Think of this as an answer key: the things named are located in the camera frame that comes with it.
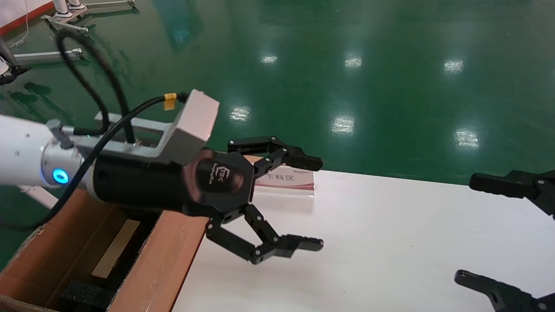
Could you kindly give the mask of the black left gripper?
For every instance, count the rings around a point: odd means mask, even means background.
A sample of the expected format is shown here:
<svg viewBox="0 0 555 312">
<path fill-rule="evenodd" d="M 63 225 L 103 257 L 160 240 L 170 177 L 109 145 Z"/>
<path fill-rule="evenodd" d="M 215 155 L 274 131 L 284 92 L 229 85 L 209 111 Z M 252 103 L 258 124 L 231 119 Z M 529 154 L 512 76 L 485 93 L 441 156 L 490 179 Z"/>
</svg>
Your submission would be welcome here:
<svg viewBox="0 0 555 312">
<path fill-rule="evenodd" d="M 257 207 L 248 204 L 254 179 L 283 164 L 319 171 L 323 160 L 309 156 L 302 148 L 285 144 L 275 136 L 230 140 L 227 152 L 204 148 L 186 166 L 175 162 L 162 164 L 108 156 L 97 158 L 92 175 L 93 193 L 99 200 L 124 207 L 164 209 L 192 217 L 214 216 L 206 226 L 206 237 L 254 265 L 270 257 L 290 258 L 297 250 L 317 252 L 323 249 L 322 239 L 291 234 L 279 236 Z M 266 157 L 254 165 L 242 156 L 258 154 L 266 154 Z M 222 227 L 232 219 L 222 215 L 235 211 L 256 233 L 260 245 L 256 246 Z"/>
</svg>

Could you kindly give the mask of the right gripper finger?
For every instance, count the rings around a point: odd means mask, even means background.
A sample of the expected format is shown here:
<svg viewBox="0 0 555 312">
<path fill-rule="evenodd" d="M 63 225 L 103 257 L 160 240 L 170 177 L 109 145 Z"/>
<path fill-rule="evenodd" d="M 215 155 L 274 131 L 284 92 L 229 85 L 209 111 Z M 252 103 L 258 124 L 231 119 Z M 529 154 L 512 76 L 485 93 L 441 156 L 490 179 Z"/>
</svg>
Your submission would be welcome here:
<svg viewBox="0 0 555 312">
<path fill-rule="evenodd" d="M 466 270 L 458 270 L 454 281 L 460 286 L 487 296 L 496 312 L 553 312 L 555 310 L 554 293 L 535 298 L 515 286 Z"/>
<path fill-rule="evenodd" d="M 525 198 L 548 216 L 555 215 L 555 171 L 542 173 L 512 170 L 506 176 L 475 173 L 470 177 L 470 189 Z"/>
</svg>

